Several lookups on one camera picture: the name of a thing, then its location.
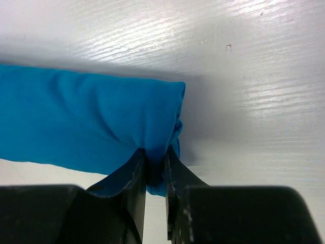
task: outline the wrinkled fabric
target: wrinkled fabric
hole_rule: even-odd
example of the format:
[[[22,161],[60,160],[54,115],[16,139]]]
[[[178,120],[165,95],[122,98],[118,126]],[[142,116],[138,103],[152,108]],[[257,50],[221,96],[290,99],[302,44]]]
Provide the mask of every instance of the wrinkled fabric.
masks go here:
[[[179,155],[184,93],[183,82],[0,65],[0,158],[110,174],[143,148],[156,175],[169,145]]]

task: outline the fabric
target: fabric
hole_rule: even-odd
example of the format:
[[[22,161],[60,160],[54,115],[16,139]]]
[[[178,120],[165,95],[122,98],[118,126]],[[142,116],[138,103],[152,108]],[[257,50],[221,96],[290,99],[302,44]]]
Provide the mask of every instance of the fabric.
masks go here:
[[[110,174],[143,148],[155,176],[169,145],[179,155],[184,93],[183,82],[0,65],[0,158]]]

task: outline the white surface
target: white surface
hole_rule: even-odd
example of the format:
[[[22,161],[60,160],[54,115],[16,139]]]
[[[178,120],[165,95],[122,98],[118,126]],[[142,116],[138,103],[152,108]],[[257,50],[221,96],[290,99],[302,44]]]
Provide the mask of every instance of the white surface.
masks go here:
[[[294,187],[324,237],[324,12],[318,0],[2,0],[0,61],[184,80],[182,160],[212,185]],[[3,185],[101,177],[0,164]],[[148,200],[145,243],[166,243],[164,200]]]

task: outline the black plastic part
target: black plastic part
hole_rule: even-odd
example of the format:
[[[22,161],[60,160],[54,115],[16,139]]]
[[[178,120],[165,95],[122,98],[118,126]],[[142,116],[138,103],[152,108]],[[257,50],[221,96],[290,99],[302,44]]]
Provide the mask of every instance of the black plastic part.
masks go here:
[[[164,164],[172,244],[321,243],[306,204],[295,190],[209,187],[171,148]]]
[[[137,150],[85,191],[77,186],[0,188],[0,243],[142,243],[145,154]]]

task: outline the cloth fold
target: cloth fold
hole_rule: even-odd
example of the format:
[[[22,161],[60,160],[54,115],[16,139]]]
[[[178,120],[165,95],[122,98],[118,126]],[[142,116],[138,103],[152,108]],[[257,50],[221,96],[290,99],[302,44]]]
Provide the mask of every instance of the cloth fold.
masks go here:
[[[169,145],[180,152],[184,93],[183,82],[0,65],[0,158],[110,174],[143,148],[155,171]]]

